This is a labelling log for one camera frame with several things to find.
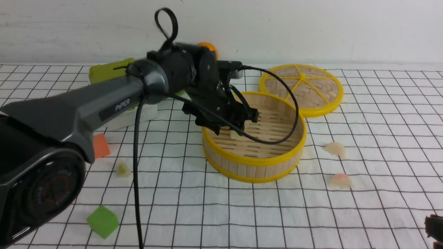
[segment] orange ball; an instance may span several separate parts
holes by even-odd
[[[210,51],[215,52],[215,57],[216,57],[217,60],[218,60],[218,51],[217,51],[217,49],[215,48],[214,45],[212,45],[211,43],[197,43],[197,45],[199,45],[199,46],[201,46],[201,47],[206,47],[206,48],[208,48]]]

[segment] white wall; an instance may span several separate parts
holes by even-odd
[[[248,63],[443,62],[442,0],[0,0],[0,62],[112,62],[178,40]],[[166,18],[162,18],[168,28]]]

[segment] black cable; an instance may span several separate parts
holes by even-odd
[[[169,15],[169,18],[171,19],[172,22],[172,34],[171,36],[168,36],[167,33],[163,30],[163,28],[161,27],[159,20],[158,20],[158,15],[161,11],[166,12]],[[171,47],[174,47],[174,40],[177,37],[178,34],[178,21],[177,18],[175,16],[175,14],[173,13],[172,10],[168,9],[168,8],[161,8],[159,10],[157,10],[154,14],[154,19],[155,19],[155,24],[157,25],[157,27],[160,29],[160,31],[163,33],[163,35],[166,37],[166,41],[163,43],[163,45],[161,46],[160,51],[163,51],[165,49],[169,49]],[[283,143],[284,141],[286,141],[287,139],[289,139],[292,134],[294,133],[298,120],[299,120],[299,106],[297,103],[297,100],[295,99],[294,94],[292,93],[292,90],[286,85],[286,83],[277,75],[275,75],[274,73],[265,70],[265,69],[261,69],[261,68],[257,68],[257,67],[252,67],[252,66],[242,66],[241,67],[242,70],[258,70],[261,72],[265,72],[271,76],[273,76],[275,79],[277,79],[280,83],[283,84],[283,86],[286,88],[286,90],[289,92],[289,95],[291,96],[292,100],[294,101],[294,105],[295,105],[295,122],[294,125],[292,126],[291,131],[289,132],[289,134],[284,137],[283,139],[279,140],[279,141],[264,141],[261,139],[257,139],[247,133],[245,133],[244,131],[242,131],[241,129],[237,128],[235,125],[231,124],[229,121],[227,121],[226,119],[224,119],[223,117],[215,114],[214,112],[210,111],[209,109],[207,109],[205,106],[200,106],[190,100],[187,100],[183,97],[174,95],[174,94],[170,94],[170,93],[165,93],[165,92],[156,92],[155,94],[157,95],[161,95],[161,96],[165,96],[165,97],[171,97],[173,99],[177,99],[180,101],[183,101],[191,106],[193,106],[194,108],[197,108],[199,110],[202,110],[212,116],[214,116],[215,118],[217,118],[218,120],[220,120],[220,122],[224,123],[225,125],[229,126],[230,128],[232,128],[233,130],[235,130],[237,133],[242,134],[243,136],[249,138],[252,141],[258,142],[258,143],[262,143],[262,144],[270,144],[270,145],[274,145],[274,144],[280,144]],[[144,76],[142,75],[141,71],[139,68],[137,68],[137,70],[139,71],[139,75],[134,75],[131,74],[130,72],[128,72],[127,70],[127,74],[131,74],[132,76],[136,76],[138,77],[142,83],[143,83],[143,98],[140,101],[138,107],[137,107],[137,112],[136,112],[136,120],[135,120],[135,125],[134,125],[134,154],[132,155],[132,159],[133,159],[133,171],[134,171],[134,204],[135,204],[135,213],[136,213],[136,225],[137,225],[137,234],[138,234],[138,241],[139,241],[139,249],[143,249],[144,248],[144,243],[143,243],[143,235],[142,235],[142,229],[141,229],[141,220],[140,220],[140,200],[139,200],[139,188],[138,188],[138,137],[139,137],[139,126],[140,126],[140,116],[141,116],[141,110],[143,108],[143,105],[145,104],[146,100],[148,99],[148,96],[150,94],[154,94],[154,92],[149,92],[148,91],[148,85],[146,84],[146,81],[144,79]],[[243,105],[245,106],[245,108],[247,110],[249,110],[249,106],[246,102],[246,100],[243,98],[243,96],[241,95],[241,93],[233,88],[233,91],[239,95],[240,100],[242,101]]]
[[[171,19],[171,23],[172,23],[171,36],[168,36],[168,34],[163,30],[162,26],[160,25],[159,13],[161,11],[166,12],[169,16],[169,19]],[[161,8],[161,9],[157,10],[154,14],[154,20],[155,20],[155,24],[157,25],[157,28],[160,29],[160,31],[166,37],[166,41],[163,43],[163,45],[161,46],[161,48],[159,50],[159,51],[163,51],[163,50],[168,49],[174,45],[173,41],[175,40],[175,38],[177,38],[177,35],[179,34],[179,22],[177,21],[177,17],[175,16],[174,12],[169,8]]]
[[[134,206],[136,210],[136,224],[137,233],[139,240],[139,249],[143,249],[143,235],[141,230],[141,219],[140,219],[140,200],[139,200],[139,189],[138,189],[138,137],[139,137],[139,126],[140,126],[140,116],[141,110],[144,103],[148,99],[148,94],[145,94],[143,99],[140,101],[137,107],[136,121],[134,124],[134,154],[132,155],[133,160],[133,171],[134,171]]]

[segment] bamboo steamer lid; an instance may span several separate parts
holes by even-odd
[[[319,117],[337,109],[343,99],[343,86],[331,73],[309,65],[287,64],[271,68],[292,89],[304,117]],[[260,78],[261,92],[279,96],[294,104],[286,88],[273,76]]]

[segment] green cube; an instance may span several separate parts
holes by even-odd
[[[119,226],[117,216],[104,206],[98,207],[86,220],[92,231],[104,239]]]

